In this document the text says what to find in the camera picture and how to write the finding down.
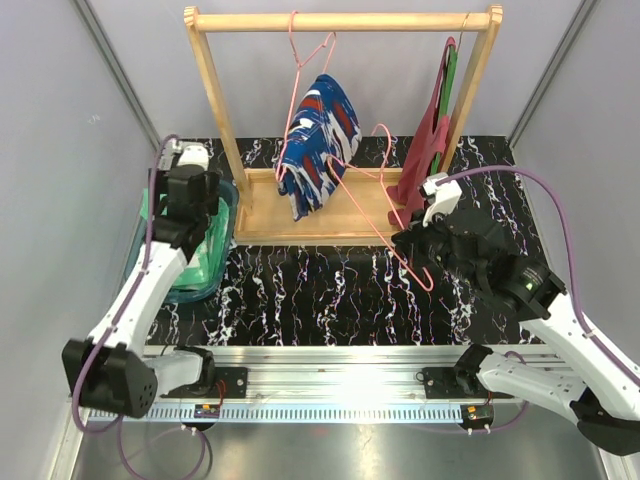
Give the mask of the blue patterned trousers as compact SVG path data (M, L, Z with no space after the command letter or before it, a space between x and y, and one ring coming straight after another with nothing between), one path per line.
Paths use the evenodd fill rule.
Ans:
M278 192L299 221L322 209L362 140L356 112L341 85L319 75L304 94L286 135Z

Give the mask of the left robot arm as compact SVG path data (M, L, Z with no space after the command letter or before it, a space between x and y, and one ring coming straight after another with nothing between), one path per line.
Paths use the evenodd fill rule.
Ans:
M200 165L173 167L160 184L166 206L160 214L149 214L145 243L122 290L86 339L71 339L63 348L75 409L142 418L157 397L178 388L195 397L215 389L215 361L202 348L143 357L160 307L218 212L219 177Z

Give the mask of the green tie-dye trousers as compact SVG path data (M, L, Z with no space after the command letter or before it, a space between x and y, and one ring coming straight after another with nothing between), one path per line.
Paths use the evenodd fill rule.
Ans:
M144 243L132 266L133 284L147 291L173 285L168 303L188 303L217 289L228 253L232 204L223 198L224 188L174 201L155 187L145 191Z

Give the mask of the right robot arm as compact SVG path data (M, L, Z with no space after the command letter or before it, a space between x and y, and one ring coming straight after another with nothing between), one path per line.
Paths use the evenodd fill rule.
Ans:
M494 311L521 323L571 367L569 378L544 372L473 344L453 367L456 389L519 397L555 412L591 443L613 455L639 451L639 368L594 325L576 315L564 282L545 264L516 252L500 224L470 210L415 221L393 235L416 267L433 263L466 282Z

